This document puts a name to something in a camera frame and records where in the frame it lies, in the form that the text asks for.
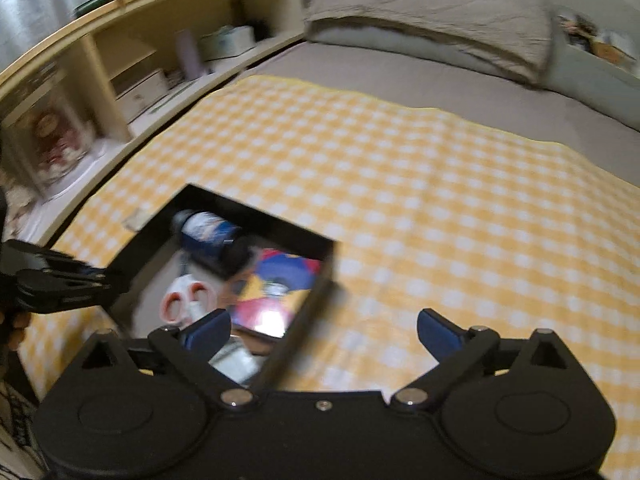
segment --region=wooden shelf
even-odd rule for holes
[[[127,71],[147,58],[152,68],[174,70],[179,64],[179,30],[188,29],[198,38],[248,20],[264,22],[274,37],[240,56],[210,62],[211,74],[178,86],[127,124],[114,90],[124,75],[136,75]],[[66,71],[65,82],[79,106],[107,137],[101,140],[102,156],[64,192],[33,211],[22,239],[47,243],[98,184],[154,133],[249,65],[300,40],[303,29],[303,0],[118,0],[72,21],[32,48],[0,73],[0,100],[55,60]]]
[[[261,41],[240,56],[211,61],[209,65],[214,70],[214,73],[183,83],[180,87],[174,89],[168,96],[162,98],[129,125],[131,133],[134,138],[148,137],[180,110],[189,106],[211,89],[241,72],[252,63],[285,48],[302,37],[302,30],[283,32],[274,38]]]
[[[95,43],[109,80],[113,80],[156,51],[143,41],[125,34],[98,34]]]
[[[293,31],[277,35],[258,43],[254,48],[237,57],[219,59],[214,64],[215,72],[203,76],[195,81],[184,83],[185,89],[172,99],[165,97],[158,104],[135,119],[130,125],[134,137],[129,142],[119,142],[114,139],[104,139],[106,148],[104,154],[94,162],[91,168],[71,187],[60,196],[53,198],[39,206],[33,212],[33,218],[24,229],[22,240],[34,244],[44,244],[65,219],[78,207],[95,186],[109,174],[121,161],[133,153],[145,140],[165,122],[170,120],[184,107],[193,103],[204,94],[225,82],[233,75],[241,72],[257,60],[285,48],[302,38],[302,31]]]

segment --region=checkered blanket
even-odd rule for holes
[[[560,144],[252,76],[136,154],[56,248],[108,264],[132,237],[122,221],[187,182],[341,242],[342,294],[287,386],[391,393],[435,365],[415,334],[425,307],[502,336],[550,327],[618,418],[606,472],[640,478],[640,189]],[[110,323],[98,308],[37,317],[21,351],[37,392]]]

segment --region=human hand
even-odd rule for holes
[[[9,334],[9,339],[6,345],[9,350],[15,352],[20,346],[20,343],[24,341],[24,329],[29,326],[31,322],[31,312],[19,312],[14,317],[14,323],[12,332]],[[0,324],[4,323],[4,312],[0,312]]]

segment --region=bed mattress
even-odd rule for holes
[[[440,108],[528,139],[560,142],[640,186],[640,132],[555,92],[402,54],[321,43],[301,43],[246,74],[293,77],[404,106]]]
[[[479,76],[474,86],[475,74],[378,54],[302,44],[258,72],[447,111],[283,78],[243,80],[202,99],[136,154],[55,248],[108,264],[132,237],[122,221],[137,206],[157,210],[187,182],[263,208],[341,242],[342,293],[292,363],[288,386],[391,393],[435,364],[415,335],[427,306],[503,336],[552,327],[618,417],[607,473],[636,478],[640,190],[610,173],[633,180],[637,133],[600,117],[615,132],[603,146],[617,139],[612,150],[629,161],[607,173],[577,153],[606,162],[584,136],[551,127],[563,117],[560,96],[521,89],[518,99],[509,82]],[[494,84],[501,90],[489,98]],[[545,115],[546,102],[557,113]],[[586,120],[589,111],[576,106]],[[83,337],[109,323],[99,309],[37,317],[21,353],[38,393]]]

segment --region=gray pillowcase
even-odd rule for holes
[[[526,81],[526,79],[519,74],[508,72],[487,60],[481,59],[473,54],[462,52],[455,44],[441,43],[421,36],[411,36],[388,28],[341,22],[342,20],[313,22],[308,27],[306,38],[318,43],[356,46],[373,50],[383,50],[385,52],[395,52],[397,54],[405,54],[420,59],[429,59],[459,66],[475,72],[518,82]]]
[[[530,82],[538,81],[551,43],[541,0],[311,0],[306,17],[341,18],[455,46]]]

